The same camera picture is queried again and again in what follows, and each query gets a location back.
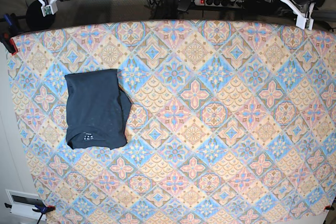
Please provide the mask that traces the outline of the blue clamp bottom left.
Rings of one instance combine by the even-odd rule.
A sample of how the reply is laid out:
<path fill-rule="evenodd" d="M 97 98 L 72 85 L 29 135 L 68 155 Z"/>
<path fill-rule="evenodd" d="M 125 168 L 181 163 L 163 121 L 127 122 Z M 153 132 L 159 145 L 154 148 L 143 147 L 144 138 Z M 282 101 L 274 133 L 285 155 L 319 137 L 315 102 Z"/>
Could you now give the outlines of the blue clamp bottom left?
<path fill-rule="evenodd" d="M 10 205 L 8 203 L 4 203 L 4 205 L 5 205 L 5 208 L 9 208 L 9 209 L 14 209 L 14 207 L 21 208 L 21 209 L 29 208 L 29 206 L 18 205 L 18 204 Z M 41 213 L 41 214 L 46 214 L 48 212 L 54 211 L 55 209 L 56 209 L 55 206 L 39 206 L 39 205 L 34 205 L 33 207 L 31 207 L 32 211 L 38 212 L 38 213 Z"/>

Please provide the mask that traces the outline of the red black clamp left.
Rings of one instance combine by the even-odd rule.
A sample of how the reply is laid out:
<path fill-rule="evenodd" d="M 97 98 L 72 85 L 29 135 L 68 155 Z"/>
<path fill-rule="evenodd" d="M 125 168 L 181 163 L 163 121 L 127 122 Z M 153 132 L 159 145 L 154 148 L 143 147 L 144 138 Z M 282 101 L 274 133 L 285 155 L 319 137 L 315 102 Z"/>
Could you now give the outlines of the red black clamp left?
<path fill-rule="evenodd" d="M 14 40 L 9 36 L 9 34 L 1 33 L 0 41 L 5 46 L 5 48 L 7 49 L 9 53 L 11 53 L 12 55 L 15 55 L 18 53 L 18 49 L 14 43 Z"/>

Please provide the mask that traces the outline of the white power strip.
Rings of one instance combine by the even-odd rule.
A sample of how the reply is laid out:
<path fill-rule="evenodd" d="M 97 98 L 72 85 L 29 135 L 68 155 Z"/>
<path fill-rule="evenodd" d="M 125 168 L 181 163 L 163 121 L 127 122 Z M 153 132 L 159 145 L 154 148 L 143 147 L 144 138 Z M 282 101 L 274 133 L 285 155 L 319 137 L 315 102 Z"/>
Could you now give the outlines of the white power strip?
<path fill-rule="evenodd" d="M 242 0 L 194 0 L 196 6 L 241 8 Z"/>

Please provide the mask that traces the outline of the red clamp bottom right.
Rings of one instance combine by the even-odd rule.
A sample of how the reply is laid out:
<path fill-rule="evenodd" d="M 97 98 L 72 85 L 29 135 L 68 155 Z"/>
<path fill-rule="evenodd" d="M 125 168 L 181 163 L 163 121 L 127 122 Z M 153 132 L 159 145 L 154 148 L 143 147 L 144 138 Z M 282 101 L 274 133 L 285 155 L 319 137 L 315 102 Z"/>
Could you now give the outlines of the red clamp bottom right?
<path fill-rule="evenodd" d="M 328 211 L 334 211 L 334 207 L 332 205 L 331 206 L 326 206 L 324 209 L 328 210 Z"/>

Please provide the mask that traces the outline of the patterned tablecloth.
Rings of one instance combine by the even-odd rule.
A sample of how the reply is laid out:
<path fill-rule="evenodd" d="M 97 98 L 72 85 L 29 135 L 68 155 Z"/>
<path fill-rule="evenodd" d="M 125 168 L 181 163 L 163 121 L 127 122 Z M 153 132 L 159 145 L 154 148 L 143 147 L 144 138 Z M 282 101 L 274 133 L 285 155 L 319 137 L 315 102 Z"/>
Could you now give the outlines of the patterned tablecloth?
<path fill-rule="evenodd" d="M 275 223 L 335 199 L 335 34 L 107 23 L 14 38 L 9 82 L 49 223 Z M 128 144 L 72 150 L 65 75 L 116 68 Z"/>

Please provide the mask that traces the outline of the dark blue t-shirt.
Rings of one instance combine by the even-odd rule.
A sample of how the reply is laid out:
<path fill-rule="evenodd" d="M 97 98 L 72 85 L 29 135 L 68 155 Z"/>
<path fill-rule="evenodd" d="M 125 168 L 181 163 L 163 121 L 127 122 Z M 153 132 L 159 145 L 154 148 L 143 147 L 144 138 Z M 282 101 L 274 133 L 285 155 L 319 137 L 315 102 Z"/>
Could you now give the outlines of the dark blue t-shirt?
<path fill-rule="evenodd" d="M 66 142 L 72 149 L 127 144 L 125 128 L 132 103 L 119 87 L 118 71 L 106 69 L 65 75 Z"/>

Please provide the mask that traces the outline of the white floor vent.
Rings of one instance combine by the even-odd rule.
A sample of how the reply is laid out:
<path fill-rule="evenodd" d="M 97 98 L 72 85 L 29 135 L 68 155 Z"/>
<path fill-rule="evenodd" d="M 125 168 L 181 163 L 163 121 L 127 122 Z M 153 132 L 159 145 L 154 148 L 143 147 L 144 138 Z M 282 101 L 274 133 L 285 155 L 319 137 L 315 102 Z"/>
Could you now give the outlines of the white floor vent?
<path fill-rule="evenodd" d="M 37 194 L 5 189 L 11 205 L 10 213 L 16 217 L 22 217 L 29 221 L 38 220 L 40 213 L 34 212 L 35 205 L 42 206 L 43 201 Z"/>

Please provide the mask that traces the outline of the black round stool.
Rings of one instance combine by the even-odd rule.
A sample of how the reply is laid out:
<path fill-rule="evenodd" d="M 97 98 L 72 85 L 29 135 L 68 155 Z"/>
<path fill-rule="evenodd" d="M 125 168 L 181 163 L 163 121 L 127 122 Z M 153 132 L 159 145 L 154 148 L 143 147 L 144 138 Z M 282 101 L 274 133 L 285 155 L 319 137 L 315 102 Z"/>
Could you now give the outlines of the black round stool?
<path fill-rule="evenodd" d="M 31 31 L 49 29 L 55 22 L 55 18 L 55 15 L 43 16 L 41 3 L 38 0 L 33 1 L 26 11 L 26 23 Z"/>

